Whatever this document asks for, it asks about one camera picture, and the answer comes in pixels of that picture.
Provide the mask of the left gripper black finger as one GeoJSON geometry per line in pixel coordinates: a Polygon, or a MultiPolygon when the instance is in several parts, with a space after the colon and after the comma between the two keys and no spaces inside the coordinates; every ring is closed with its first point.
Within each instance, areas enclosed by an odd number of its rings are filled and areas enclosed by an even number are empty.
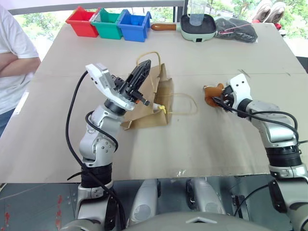
{"type": "Polygon", "coordinates": [[[149,59],[136,65],[127,78],[128,87],[133,90],[138,90],[148,77],[150,69],[151,60],[149,59]]]}
{"type": "Polygon", "coordinates": [[[146,106],[148,106],[149,104],[150,104],[150,102],[147,100],[147,99],[145,99],[144,97],[143,97],[143,94],[142,93],[140,93],[140,92],[132,92],[131,93],[131,96],[132,96],[132,98],[134,99],[134,102],[136,103],[136,104],[138,104],[139,102],[142,102],[144,105],[146,105],[146,106]]]}

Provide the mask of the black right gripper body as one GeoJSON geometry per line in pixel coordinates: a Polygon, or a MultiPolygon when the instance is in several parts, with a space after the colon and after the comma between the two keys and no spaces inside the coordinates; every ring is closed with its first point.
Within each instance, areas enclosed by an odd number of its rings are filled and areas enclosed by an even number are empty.
{"type": "Polygon", "coordinates": [[[222,95],[222,98],[228,107],[231,107],[231,108],[233,107],[233,104],[234,104],[233,89],[231,89],[231,94],[222,95]]]}

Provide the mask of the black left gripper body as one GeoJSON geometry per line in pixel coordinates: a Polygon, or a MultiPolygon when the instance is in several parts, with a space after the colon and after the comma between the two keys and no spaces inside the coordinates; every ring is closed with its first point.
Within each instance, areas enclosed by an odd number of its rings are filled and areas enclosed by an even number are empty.
{"type": "Polygon", "coordinates": [[[142,94],[139,88],[142,85],[142,74],[130,74],[127,80],[112,75],[114,90],[130,102],[138,103],[142,101],[142,94]]]}

